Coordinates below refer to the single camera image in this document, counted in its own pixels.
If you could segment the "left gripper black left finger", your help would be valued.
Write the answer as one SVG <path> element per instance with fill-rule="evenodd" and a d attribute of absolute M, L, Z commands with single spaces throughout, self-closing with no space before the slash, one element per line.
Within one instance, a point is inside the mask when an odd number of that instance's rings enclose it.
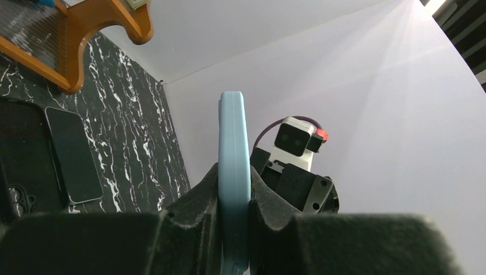
<path fill-rule="evenodd" d="M 159 213 L 38 214 L 1 238 L 2 274 L 219 274 L 218 167 Z"/>

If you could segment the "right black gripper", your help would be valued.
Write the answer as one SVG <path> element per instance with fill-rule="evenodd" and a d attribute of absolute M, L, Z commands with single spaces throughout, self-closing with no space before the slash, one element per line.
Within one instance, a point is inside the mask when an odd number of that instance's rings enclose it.
<path fill-rule="evenodd" d="M 270 160 L 270 153 L 255 148 L 250 163 L 265 184 L 303 213 L 337 213 L 339 197 L 329 176 L 321 176 L 294 164 Z"/>

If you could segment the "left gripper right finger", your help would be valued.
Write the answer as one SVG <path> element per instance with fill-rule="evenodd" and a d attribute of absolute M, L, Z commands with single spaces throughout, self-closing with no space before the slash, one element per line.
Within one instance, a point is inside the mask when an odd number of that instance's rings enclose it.
<path fill-rule="evenodd" d="M 303 214 L 251 172 L 251 274 L 463 274 L 429 218 Z"/>

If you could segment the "blue phone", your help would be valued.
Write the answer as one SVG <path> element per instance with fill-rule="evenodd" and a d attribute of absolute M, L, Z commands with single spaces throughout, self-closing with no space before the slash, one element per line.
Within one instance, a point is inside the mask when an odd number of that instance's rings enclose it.
<path fill-rule="evenodd" d="M 244 97 L 221 94 L 218 106 L 218 199 L 222 222 L 221 274 L 245 274 L 249 268 L 248 218 L 250 157 Z"/>

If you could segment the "black smartphone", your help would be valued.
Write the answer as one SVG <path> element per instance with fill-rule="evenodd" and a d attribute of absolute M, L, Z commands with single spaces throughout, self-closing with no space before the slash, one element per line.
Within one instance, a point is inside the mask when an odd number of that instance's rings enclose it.
<path fill-rule="evenodd" d="M 53 107 L 46 107 L 44 113 L 69 203 L 101 199 L 103 189 L 81 117 Z"/>

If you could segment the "black phone case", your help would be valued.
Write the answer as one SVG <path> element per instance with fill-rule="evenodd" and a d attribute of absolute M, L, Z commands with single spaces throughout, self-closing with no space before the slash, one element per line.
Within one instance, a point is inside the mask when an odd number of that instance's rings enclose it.
<path fill-rule="evenodd" d="M 1 223 L 68 208 L 41 107 L 1 98 Z"/>

